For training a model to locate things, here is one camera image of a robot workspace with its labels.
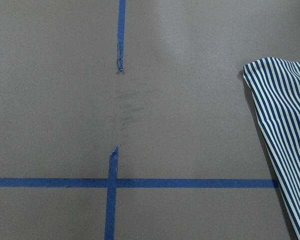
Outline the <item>navy white striped polo shirt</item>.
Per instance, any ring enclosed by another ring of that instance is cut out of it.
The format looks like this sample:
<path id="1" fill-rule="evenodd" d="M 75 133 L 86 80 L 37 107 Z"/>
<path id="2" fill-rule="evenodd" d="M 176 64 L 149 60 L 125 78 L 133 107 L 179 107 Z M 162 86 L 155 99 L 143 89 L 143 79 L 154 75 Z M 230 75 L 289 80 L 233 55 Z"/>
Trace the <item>navy white striped polo shirt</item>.
<path id="1" fill-rule="evenodd" d="M 267 57 L 243 67 L 257 122 L 300 240 L 300 62 Z"/>

